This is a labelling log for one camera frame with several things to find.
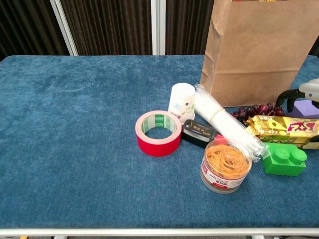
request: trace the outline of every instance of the green toy block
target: green toy block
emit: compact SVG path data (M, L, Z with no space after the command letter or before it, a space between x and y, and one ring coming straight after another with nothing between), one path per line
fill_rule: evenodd
M265 143L270 156L262 160L266 174L298 176L305 168L307 155L293 144Z

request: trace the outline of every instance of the paper bag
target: paper bag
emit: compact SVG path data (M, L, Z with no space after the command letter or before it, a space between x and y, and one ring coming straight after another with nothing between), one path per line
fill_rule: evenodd
M224 107L275 102L319 35L319 0L215 0L201 84Z

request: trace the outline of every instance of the snack package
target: snack package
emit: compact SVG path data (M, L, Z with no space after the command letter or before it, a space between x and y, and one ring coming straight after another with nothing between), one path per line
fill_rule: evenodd
M319 149L319 142L310 140L319 135L319 119L279 116L254 116L247 120L246 130L263 142L290 143L302 149Z

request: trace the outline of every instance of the plastic straw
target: plastic straw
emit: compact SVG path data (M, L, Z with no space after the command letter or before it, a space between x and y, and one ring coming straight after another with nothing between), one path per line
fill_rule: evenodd
M195 110L226 139L236 144L238 148L247 149L254 162L268 154L267 146L257 137L245 130L245 127L231 116L218 101L201 85L197 84L195 94Z

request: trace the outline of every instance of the red tape roll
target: red tape roll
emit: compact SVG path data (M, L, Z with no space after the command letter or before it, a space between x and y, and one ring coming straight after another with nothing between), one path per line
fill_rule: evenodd
M149 138L145 133L154 127L164 127L172 134L163 139ZM173 153L180 144L181 123L179 119L167 111L151 111L142 115L135 124L137 143L141 151L156 157Z

